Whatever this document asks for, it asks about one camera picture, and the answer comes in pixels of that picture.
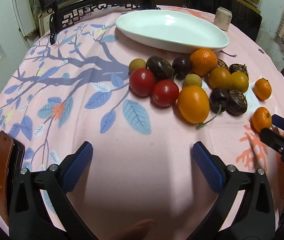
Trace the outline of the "dark wrinkled fruit middle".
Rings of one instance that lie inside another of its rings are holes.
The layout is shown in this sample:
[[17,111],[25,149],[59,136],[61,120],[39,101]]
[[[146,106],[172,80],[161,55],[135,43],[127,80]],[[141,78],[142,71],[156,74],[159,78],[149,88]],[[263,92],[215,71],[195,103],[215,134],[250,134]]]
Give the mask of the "dark wrinkled fruit middle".
[[217,67],[224,68],[229,71],[229,66],[221,59],[217,59]]

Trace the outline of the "dark wrinkled fruit rear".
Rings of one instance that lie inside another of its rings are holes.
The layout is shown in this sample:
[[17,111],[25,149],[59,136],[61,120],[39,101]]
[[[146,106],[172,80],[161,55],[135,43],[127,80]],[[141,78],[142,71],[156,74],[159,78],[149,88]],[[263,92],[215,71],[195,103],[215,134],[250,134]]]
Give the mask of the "dark wrinkled fruit rear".
[[229,66],[229,71],[231,74],[234,72],[243,72],[247,77],[249,77],[247,66],[245,64],[238,64],[238,63],[231,64]]

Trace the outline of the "large orange mandarin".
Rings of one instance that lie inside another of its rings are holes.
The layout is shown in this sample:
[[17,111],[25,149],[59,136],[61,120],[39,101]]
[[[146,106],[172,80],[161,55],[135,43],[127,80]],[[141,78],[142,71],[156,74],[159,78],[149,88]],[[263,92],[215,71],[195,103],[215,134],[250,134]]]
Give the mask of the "large orange mandarin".
[[216,54],[206,48],[196,50],[189,57],[192,64],[192,71],[194,74],[203,77],[208,72],[217,67],[218,61]]

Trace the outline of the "small tan longan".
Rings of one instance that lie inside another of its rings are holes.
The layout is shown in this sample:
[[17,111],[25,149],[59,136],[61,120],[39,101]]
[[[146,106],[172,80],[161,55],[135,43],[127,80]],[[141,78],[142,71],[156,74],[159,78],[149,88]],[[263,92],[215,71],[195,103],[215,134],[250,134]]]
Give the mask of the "small tan longan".
[[187,86],[201,87],[202,86],[202,79],[197,74],[188,74],[188,75],[186,75],[186,77],[184,79],[183,86],[184,87],[187,87]]

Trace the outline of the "left tan longan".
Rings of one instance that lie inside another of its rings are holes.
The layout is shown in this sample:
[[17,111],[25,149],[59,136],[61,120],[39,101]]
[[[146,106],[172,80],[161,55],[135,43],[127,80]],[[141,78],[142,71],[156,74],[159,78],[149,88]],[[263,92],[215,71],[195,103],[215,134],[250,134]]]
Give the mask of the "left tan longan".
[[146,68],[146,61],[141,58],[133,59],[129,64],[129,73],[131,74],[140,68]]

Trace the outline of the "dark wrinkled passion fruit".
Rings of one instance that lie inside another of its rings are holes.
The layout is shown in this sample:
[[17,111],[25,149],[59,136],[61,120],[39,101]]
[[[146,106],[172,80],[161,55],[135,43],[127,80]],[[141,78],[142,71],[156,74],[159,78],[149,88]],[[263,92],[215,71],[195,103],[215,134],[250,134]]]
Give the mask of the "dark wrinkled passion fruit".
[[228,91],[229,101],[227,105],[227,113],[232,116],[241,116],[248,109],[248,103],[243,93],[238,90],[230,89]]

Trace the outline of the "black carved screen stand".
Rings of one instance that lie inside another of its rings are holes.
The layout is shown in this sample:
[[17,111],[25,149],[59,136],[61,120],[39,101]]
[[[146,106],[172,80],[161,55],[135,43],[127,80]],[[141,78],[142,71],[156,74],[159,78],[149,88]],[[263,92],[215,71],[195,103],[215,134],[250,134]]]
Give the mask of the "black carved screen stand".
[[62,8],[55,7],[49,20],[50,44],[56,43],[56,36],[60,31],[73,26],[95,10],[113,7],[131,10],[157,9],[154,0],[81,0]]

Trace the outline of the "brown leather wallet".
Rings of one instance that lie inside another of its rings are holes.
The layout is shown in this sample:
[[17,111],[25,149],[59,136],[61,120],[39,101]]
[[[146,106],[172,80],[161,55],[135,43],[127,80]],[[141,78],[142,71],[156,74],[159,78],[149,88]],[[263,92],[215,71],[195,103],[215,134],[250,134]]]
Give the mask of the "brown leather wallet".
[[22,168],[25,146],[0,131],[0,216],[9,223],[9,211],[15,182]]

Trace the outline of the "orange yellow tomato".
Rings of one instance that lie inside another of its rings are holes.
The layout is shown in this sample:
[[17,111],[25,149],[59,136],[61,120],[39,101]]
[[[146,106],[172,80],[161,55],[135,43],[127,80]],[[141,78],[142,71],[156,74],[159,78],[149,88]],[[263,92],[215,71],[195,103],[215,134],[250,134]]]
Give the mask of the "orange yellow tomato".
[[229,90],[232,86],[231,74],[225,68],[214,68],[207,76],[207,84],[211,89]]

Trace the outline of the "dark cherry with stem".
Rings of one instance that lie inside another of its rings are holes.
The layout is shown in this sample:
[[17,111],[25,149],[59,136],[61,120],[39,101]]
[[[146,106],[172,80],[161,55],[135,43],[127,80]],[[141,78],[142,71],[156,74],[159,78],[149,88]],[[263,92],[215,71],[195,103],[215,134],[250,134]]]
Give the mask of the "dark cherry with stem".
[[225,89],[216,88],[210,93],[209,103],[210,110],[214,113],[214,116],[210,120],[199,124],[197,128],[202,128],[214,120],[218,115],[226,111],[229,104],[229,93]]

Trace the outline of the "red tomato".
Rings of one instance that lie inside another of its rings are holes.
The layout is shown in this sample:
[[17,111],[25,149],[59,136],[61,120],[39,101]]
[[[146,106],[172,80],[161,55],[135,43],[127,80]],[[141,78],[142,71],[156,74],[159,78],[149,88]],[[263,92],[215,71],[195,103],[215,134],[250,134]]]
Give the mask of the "red tomato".
[[153,92],[155,84],[154,74],[147,68],[136,69],[130,75],[130,89],[138,96],[149,96]]
[[179,95],[179,87],[172,80],[159,81],[153,90],[152,99],[160,107],[169,107],[175,104]]

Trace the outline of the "large orange tomato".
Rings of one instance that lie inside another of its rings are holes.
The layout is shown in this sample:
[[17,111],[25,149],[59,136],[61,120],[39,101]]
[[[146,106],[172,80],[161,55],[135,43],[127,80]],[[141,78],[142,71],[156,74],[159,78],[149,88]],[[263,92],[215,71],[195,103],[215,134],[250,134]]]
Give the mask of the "large orange tomato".
[[192,123],[204,122],[210,113],[209,98],[199,86],[186,86],[178,96],[178,108],[182,117]]

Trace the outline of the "small white can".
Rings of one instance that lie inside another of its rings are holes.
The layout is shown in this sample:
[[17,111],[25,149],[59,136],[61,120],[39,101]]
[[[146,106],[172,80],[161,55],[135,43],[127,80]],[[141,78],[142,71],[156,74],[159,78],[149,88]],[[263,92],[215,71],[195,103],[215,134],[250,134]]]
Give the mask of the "small white can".
[[213,23],[215,26],[222,29],[223,31],[228,31],[231,20],[232,20],[232,12],[223,7],[219,7],[216,10]]

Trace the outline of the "white oval plate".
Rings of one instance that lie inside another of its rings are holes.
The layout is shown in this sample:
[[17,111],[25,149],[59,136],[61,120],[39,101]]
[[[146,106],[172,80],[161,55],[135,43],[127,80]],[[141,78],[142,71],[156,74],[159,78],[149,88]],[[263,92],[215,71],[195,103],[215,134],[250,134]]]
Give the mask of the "white oval plate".
[[178,11],[132,11],[118,17],[115,24],[131,40],[176,53],[192,54],[200,48],[215,52],[229,45],[228,36],[217,26]]

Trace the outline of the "small kumquat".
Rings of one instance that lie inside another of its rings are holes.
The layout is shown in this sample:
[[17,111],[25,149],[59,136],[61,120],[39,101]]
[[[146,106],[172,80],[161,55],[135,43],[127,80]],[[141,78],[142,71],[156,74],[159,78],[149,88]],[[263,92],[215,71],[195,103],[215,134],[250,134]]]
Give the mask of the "small kumquat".
[[261,100],[265,101],[270,98],[272,93],[272,87],[269,81],[265,78],[258,79],[253,87],[253,92],[256,97]]
[[253,129],[259,133],[262,129],[270,129],[272,126],[272,116],[265,107],[258,107],[250,118]]

